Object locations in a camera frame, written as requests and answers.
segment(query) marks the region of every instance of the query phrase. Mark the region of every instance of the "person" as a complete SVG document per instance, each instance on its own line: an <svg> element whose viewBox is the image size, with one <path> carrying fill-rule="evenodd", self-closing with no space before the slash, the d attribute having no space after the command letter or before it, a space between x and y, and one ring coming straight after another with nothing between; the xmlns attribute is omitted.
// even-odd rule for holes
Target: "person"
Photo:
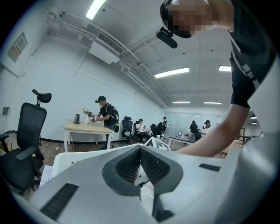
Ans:
<svg viewBox="0 0 280 224"><path fill-rule="evenodd" d="M163 132L165 132L167 126L167 120L166 117L163 118Z"/></svg>
<svg viewBox="0 0 280 224"><path fill-rule="evenodd" d="M110 130L114 130L115 121L112 117L112 114L113 114L112 105L107 103L105 96L98 97L97 102L99 103L99 106L101 107L100 112L97 115L98 118L92 119L91 122L103 121L105 127L109 128ZM101 148L101 150L107 149L108 138L109 138L109 135L106 134L106 143L105 143L104 147Z"/></svg>
<svg viewBox="0 0 280 224"><path fill-rule="evenodd" d="M210 132L214 127L211 125L211 122L207 120L205 123L205 128L202 130L202 134L206 135L208 132Z"/></svg>
<svg viewBox="0 0 280 224"><path fill-rule="evenodd" d="M276 58L276 48L246 4L247 0L165 0L160 15L167 28L183 38L213 27L228 30L233 51L233 94L227 116L213 131L178 153L212 157L239 134L248 113L247 100L263 81Z"/></svg>
<svg viewBox="0 0 280 224"><path fill-rule="evenodd" d="M150 139L150 135L145 132L146 126L143 127L143 131L141 130L143 125L143 120L139 119L139 123L135 125L137 137L140 139L140 142L143 142L143 138L146 138L146 141Z"/></svg>
<svg viewBox="0 0 280 224"><path fill-rule="evenodd" d="M189 133L189 137L190 138L195 138L194 137L194 134L197 132L197 124L195 121L192 121L192 124L191 126L189 127L190 128L190 133Z"/></svg>
<svg viewBox="0 0 280 224"><path fill-rule="evenodd" d="M163 132L164 132L163 123L159 122L159 124L156 127L156 134L160 135L161 137L164 137Z"/></svg>

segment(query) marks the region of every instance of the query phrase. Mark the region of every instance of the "air conditioning vent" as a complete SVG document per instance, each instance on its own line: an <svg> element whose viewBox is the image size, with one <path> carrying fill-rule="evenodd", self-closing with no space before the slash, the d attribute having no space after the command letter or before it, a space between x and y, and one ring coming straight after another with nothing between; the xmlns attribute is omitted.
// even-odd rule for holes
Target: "air conditioning vent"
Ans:
<svg viewBox="0 0 280 224"><path fill-rule="evenodd" d="M108 37L106 37L104 34L100 33L97 38L96 41L98 41L101 44L106 44L108 46L110 46L112 48L112 50L117 53L118 55L121 55L123 53L123 49L117 45L115 42L113 42L112 40L110 40Z"/></svg>

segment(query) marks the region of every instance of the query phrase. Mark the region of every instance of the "short sleeve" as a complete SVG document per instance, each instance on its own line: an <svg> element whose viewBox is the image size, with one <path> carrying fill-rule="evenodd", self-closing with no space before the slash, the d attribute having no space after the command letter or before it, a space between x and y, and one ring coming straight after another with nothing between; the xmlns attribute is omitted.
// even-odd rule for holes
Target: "short sleeve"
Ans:
<svg viewBox="0 0 280 224"><path fill-rule="evenodd" d="M231 74L232 74L232 89L233 94L231 103L242 107L249 107L247 101L255 91L253 81L243 74L238 68L232 53L231 53Z"/></svg>
<svg viewBox="0 0 280 224"><path fill-rule="evenodd" d="M112 106L108 106L107 107L107 113L106 113L107 115L108 114L113 114L113 107Z"/></svg>

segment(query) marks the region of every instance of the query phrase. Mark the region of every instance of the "floor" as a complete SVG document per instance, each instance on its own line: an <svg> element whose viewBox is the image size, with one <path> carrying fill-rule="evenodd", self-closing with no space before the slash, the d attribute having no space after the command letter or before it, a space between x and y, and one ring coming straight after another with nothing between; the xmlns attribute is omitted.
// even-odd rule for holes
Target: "floor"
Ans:
<svg viewBox="0 0 280 224"><path fill-rule="evenodd" d="M17 141L16 141L16 134L10 134L9 138L7 139L6 142L7 142L7 146L8 146L9 150L18 148ZM114 145L114 148L118 148L118 147L126 146L127 142L121 142L120 146L119 146L119 143L113 143L113 145ZM96 145L96 144L75 144L75 145L73 145L71 143L71 145L68 146L68 152L98 151L98 150L101 149L102 146L104 146L103 143L98 144L98 145ZM171 148L171 150L178 150L178 149L181 149L185 146L186 146L185 143L172 141L171 145L170 145L170 148ZM53 142L43 141L42 146L40 146L40 150L45 157L44 164L40 169L40 171L43 173L43 172L46 171L46 169L49 168L49 166L53 166L55 156L58 155L59 153L63 152L64 144L63 143L53 143ZM215 157L216 158L225 158L224 155L217 155ZM11 186L10 186L10 188L14 192L17 191L16 189L14 189ZM29 189L23 194L23 197L28 200L31 197L32 194L33 194L33 191L31 189Z"/></svg>

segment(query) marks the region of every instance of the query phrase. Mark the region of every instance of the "black slot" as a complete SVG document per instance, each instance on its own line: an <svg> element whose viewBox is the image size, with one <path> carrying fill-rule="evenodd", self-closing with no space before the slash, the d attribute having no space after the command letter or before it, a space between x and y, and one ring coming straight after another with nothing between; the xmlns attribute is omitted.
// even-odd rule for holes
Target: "black slot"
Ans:
<svg viewBox="0 0 280 224"><path fill-rule="evenodd" d="M205 163L200 164L199 167L207 169L207 170L212 170L215 172L219 172L219 170L221 168L220 166L213 166L213 165L209 165L209 164L205 164Z"/></svg>
<svg viewBox="0 0 280 224"><path fill-rule="evenodd" d="M65 184L41 209L41 212L49 218L56 220L66 205L69 203L77 189L77 185L69 183Z"/></svg>

